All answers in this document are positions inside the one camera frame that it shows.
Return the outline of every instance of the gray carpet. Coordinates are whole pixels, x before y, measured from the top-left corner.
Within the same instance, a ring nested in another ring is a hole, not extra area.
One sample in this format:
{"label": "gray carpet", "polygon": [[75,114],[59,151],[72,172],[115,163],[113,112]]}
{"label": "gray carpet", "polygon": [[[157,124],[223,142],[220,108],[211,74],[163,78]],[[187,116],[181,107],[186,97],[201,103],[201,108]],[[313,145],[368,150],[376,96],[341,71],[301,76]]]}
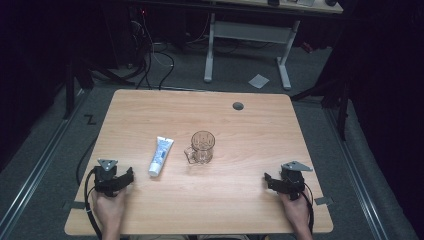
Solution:
{"label": "gray carpet", "polygon": [[[157,46],[157,50],[160,48],[164,48],[164,46]],[[279,73],[273,58],[273,55],[278,53],[278,48],[279,46],[271,46],[257,50],[251,47],[241,47],[231,54],[217,53],[214,80],[212,83],[206,84],[202,80],[205,50],[187,48],[181,52],[169,47],[164,50],[164,53],[174,58],[175,69],[164,81],[164,89],[174,87],[207,91],[294,95],[315,84],[331,53],[331,49],[326,49],[308,54],[302,49],[294,48],[287,62],[293,89],[287,92],[281,88]],[[232,51],[231,46],[217,49]],[[149,82],[152,86],[157,86],[170,69],[169,66],[163,66],[170,64],[170,60],[166,56],[160,54],[155,56],[160,63],[153,58],[149,74]],[[130,71],[120,69],[116,72],[125,75]],[[257,74],[270,80],[261,89],[248,84],[248,81]],[[132,81],[138,82],[140,78],[139,76]],[[69,123],[61,142],[51,157],[47,171],[14,225],[8,239],[95,239],[94,237],[71,237],[65,234],[63,229],[69,214],[66,203],[73,201],[78,189],[75,174],[78,162],[82,159],[79,171],[81,178],[91,152],[91,143],[101,128],[113,92],[119,88],[124,87],[110,81],[96,80],[95,88],[91,92],[82,94],[83,97],[79,98],[84,99],[85,96],[86,99]],[[145,88],[146,82],[142,84],[142,89]],[[54,106],[35,124],[24,145],[1,173],[0,181],[7,183],[1,186],[1,216],[5,215],[13,203],[53,133],[63,123],[64,98],[64,91],[62,91],[57,96]],[[374,239],[358,200],[357,192],[349,177],[343,151],[338,137],[333,131],[334,126],[329,123],[326,112],[315,98],[294,102],[293,105],[324,195],[334,200],[334,203],[329,206],[334,230],[328,234],[315,234],[314,238]],[[88,124],[86,115],[93,116],[94,125]],[[346,136],[346,145],[352,153],[361,178],[375,203],[385,226],[387,239],[417,239],[367,147],[351,105],[346,124]],[[271,236],[271,239],[294,238],[290,234],[275,234]]]}

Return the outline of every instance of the table leg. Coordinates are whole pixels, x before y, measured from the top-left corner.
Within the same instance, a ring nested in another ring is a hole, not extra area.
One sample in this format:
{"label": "table leg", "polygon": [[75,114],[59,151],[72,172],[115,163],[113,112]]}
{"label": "table leg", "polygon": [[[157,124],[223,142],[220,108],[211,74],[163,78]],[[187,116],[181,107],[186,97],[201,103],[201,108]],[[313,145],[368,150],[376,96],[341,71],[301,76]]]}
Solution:
{"label": "table leg", "polygon": [[300,24],[300,21],[294,22],[293,28],[291,29],[291,31],[289,33],[289,38],[288,38],[288,41],[286,43],[286,47],[284,49],[283,56],[277,58],[277,64],[278,64],[278,69],[280,70],[281,82],[283,83],[283,88],[285,90],[291,89],[290,79],[289,79],[289,76],[287,74],[287,69],[286,69],[286,61],[287,61],[287,58],[289,56],[290,49],[293,45],[294,38],[296,37],[297,30],[299,28],[299,24]]}
{"label": "table leg", "polygon": [[212,71],[213,71],[213,41],[215,35],[215,13],[211,13],[211,23],[209,30],[209,47],[208,55],[206,57],[206,66],[205,66],[205,82],[212,81]]}

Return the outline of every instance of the toothpaste tube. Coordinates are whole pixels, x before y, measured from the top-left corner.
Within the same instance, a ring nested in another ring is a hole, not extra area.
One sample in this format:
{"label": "toothpaste tube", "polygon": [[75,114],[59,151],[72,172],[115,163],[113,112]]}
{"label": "toothpaste tube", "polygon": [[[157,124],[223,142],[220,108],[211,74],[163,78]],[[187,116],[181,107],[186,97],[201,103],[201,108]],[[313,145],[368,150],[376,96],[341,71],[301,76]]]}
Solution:
{"label": "toothpaste tube", "polygon": [[160,170],[163,167],[166,156],[168,156],[169,149],[171,148],[174,140],[170,138],[158,137],[158,146],[156,148],[155,156],[153,156],[152,163],[150,163],[149,175],[152,177],[159,176]]}

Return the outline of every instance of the wrist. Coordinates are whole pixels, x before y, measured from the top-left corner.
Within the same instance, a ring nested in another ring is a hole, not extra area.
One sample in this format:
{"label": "wrist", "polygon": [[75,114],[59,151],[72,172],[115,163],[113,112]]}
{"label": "wrist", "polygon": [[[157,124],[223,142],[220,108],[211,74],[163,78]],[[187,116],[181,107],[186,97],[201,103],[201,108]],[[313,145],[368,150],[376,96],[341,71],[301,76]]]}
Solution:
{"label": "wrist", "polygon": [[296,234],[297,240],[312,240],[312,234],[309,228],[306,226],[295,227],[294,233]]}
{"label": "wrist", "polygon": [[102,239],[103,240],[117,240],[121,235],[120,221],[111,222],[103,227]]}

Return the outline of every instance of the cable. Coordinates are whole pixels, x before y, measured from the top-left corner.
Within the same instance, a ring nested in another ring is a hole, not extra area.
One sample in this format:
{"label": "cable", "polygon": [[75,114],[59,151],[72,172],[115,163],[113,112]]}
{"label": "cable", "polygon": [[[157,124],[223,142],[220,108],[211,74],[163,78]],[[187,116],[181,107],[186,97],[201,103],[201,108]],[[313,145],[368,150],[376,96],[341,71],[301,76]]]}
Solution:
{"label": "cable", "polygon": [[152,90],[152,87],[150,86],[150,83],[149,83],[149,79],[147,78],[147,75],[149,74],[149,72],[150,72],[150,67],[152,66],[152,54],[151,54],[151,52],[149,51],[149,67],[147,68],[147,70],[145,71],[145,73],[144,73],[144,76],[141,78],[141,80],[138,82],[138,84],[137,84],[137,87],[135,88],[135,89],[138,89],[139,87],[140,87],[140,84],[143,82],[143,80],[144,79],[146,79],[146,83],[147,83],[147,85],[148,85],[148,87],[149,87],[149,90]]}
{"label": "cable", "polygon": [[75,176],[76,176],[76,179],[77,179],[77,184],[78,184],[78,186],[79,186],[79,185],[81,185],[81,181],[80,181],[80,179],[79,179],[79,169],[80,169],[80,167],[81,167],[81,163],[82,163],[82,161],[84,160],[85,156],[87,155],[88,151],[90,151],[90,149],[93,147],[94,143],[95,143],[95,142],[96,142],[96,140],[97,140],[97,137],[98,137],[98,136],[96,136],[96,137],[93,139],[93,141],[90,143],[90,146],[88,146],[88,148],[85,150],[84,154],[82,155],[81,159],[80,159],[80,160],[79,160],[79,162],[78,162],[77,169],[76,169],[76,171],[75,171]]}
{"label": "cable", "polygon": [[157,53],[164,52],[164,51],[168,50],[168,43],[166,43],[166,42],[157,42],[157,43],[154,43],[154,44],[155,45],[165,45],[165,47],[163,49],[156,50],[155,52],[157,52]]}
{"label": "cable", "polygon": [[196,40],[193,40],[193,41],[190,41],[190,42],[186,42],[186,44],[195,43],[197,41],[203,41],[203,40],[207,39],[207,38],[203,38],[203,39],[201,39],[201,38],[205,35],[206,29],[208,28],[208,23],[209,23],[210,16],[211,16],[211,14],[209,13],[208,14],[208,18],[206,19],[205,27],[203,28],[203,31],[200,34],[200,36]]}
{"label": "cable", "polygon": [[309,188],[309,186],[305,183],[305,186],[309,189],[309,192],[311,194],[311,200],[309,200],[309,198],[306,196],[306,194],[302,191],[300,192],[303,197],[306,200],[306,205],[308,206],[308,210],[309,210],[309,231],[311,231],[311,234],[313,232],[313,227],[314,227],[314,209],[312,208],[312,204],[314,203],[314,196],[312,195],[312,191]]}
{"label": "cable", "polygon": [[238,49],[238,47],[240,46],[240,41],[239,40],[234,40],[234,41],[236,43],[236,46],[233,49],[231,49],[230,51],[227,51],[227,52],[218,51],[215,47],[214,47],[214,51],[217,52],[217,53],[222,53],[222,54],[230,54],[230,53],[236,51]]}
{"label": "cable", "polygon": [[90,194],[91,194],[91,192],[94,190],[94,187],[92,187],[91,189],[90,189],[90,191],[88,191],[88,196],[90,196]]}
{"label": "cable", "polygon": [[186,45],[186,47],[188,47],[188,48],[191,48],[191,49],[195,49],[195,50],[203,50],[203,49],[207,49],[208,47],[209,47],[209,45],[208,45],[208,43],[206,43],[206,44],[203,44],[203,47],[193,47],[192,45],[194,45],[194,44],[199,44],[199,43],[201,43],[202,41],[205,41],[205,40],[207,40],[207,38],[205,38],[205,39],[202,39],[201,41],[198,41],[198,42],[196,42],[196,43],[191,43],[191,45]]}
{"label": "cable", "polygon": [[[133,34],[133,37],[134,37],[134,41],[135,41],[135,44],[136,44],[136,60],[135,61],[138,62],[138,67],[134,72],[132,72],[132,73],[126,75],[126,76],[122,76],[122,77],[117,76],[118,78],[120,78],[122,80],[128,80],[128,79],[131,79],[133,77],[138,76],[139,74],[141,74],[145,70],[145,66],[146,66],[145,60],[141,56],[143,54],[143,51],[142,51],[143,47],[139,44],[139,40],[138,40],[139,32],[140,32],[140,30],[143,29],[143,26],[140,23],[138,23],[137,21],[134,21],[134,20],[132,20],[131,23],[135,24],[137,26],[137,29],[135,30],[136,35]],[[105,73],[103,73],[101,71],[99,71],[99,73],[101,75],[105,76],[106,78],[99,76],[98,74],[94,73],[93,71],[91,71],[91,76],[93,78],[96,78],[96,79],[101,80],[101,81],[113,80],[113,78],[110,75],[108,75],[108,74],[105,75]]]}
{"label": "cable", "polygon": [[247,42],[247,41],[242,41],[240,43],[240,45],[242,45],[244,47],[254,48],[254,49],[263,49],[263,48],[266,48],[266,47],[273,47],[274,45],[276,45],[276,43],[266,42],[264,45],[255,46],[253,44],[247,44],[247,43],[244,43],[244,42]]}
{"label": "cable", "polygon": [[96,223],[96,219],[94,218],[93,212],[91,211],[90,202],[88,201],[88,195],[87,189],[88,189],[88,181],[90,180],[91,175],[93,175],[94,169],[92,169],[85,179],[85,186],[84,186],[84,202],[85,202],[85,211],[87,212],[88,218],[90,219],[90,223],[94,228],[94,231],[96,232],[97,237],[101,240],[102,239],[102,232],[100,231],[99,226]]}
{"label": "cable", "polygon": [[165,77],[163,77],[162,78],[162,80],[160,81],[160,83],[159,83],[159,90],[161,90],[162,89],[162,84],[163,84],[163,82],[165,81],[165,79],[171,74],[171,72],[174,70],[174,59],[171,57],[171,56],[169,56],[168,54],[166,54],[166,53],[161,53],[161,52],[159,52],[159,54],[162,54],[162,55],[165,55],[165,56],[167,56],[169,59],[171,59],[171,61],[172,61],[172,67],[171,67],[171,69],[169,70],[169,72],[165,75]]}
{"label": "cable", "polygon": [[152,46],[153,57],[156,59],[156,61],[157,61],[160,65],[162,65],[162,66],[164,66],[164,67],[173,67],[173,66],[170,66],[170,65],[165,65],[165,64],[161,63],[161,61],[159,61],[159,59],[157,59],[157,57],[156,57],[156,55],[155,55],[155,45],[154,45],[154,43],[153,43],[152,37],[150,36],[150,32],[149,32],[149,30],[147,29],[147,26],[146,26],[146,18],[144,17],[144,15],[143,15],[143,14],[142,14],[141,16],[143,17],[143,25],[144,25],[144,29],[146,29],[147,36],[149,37],[149,39],[150,39],[150,43],[152,44],[151,46]]}

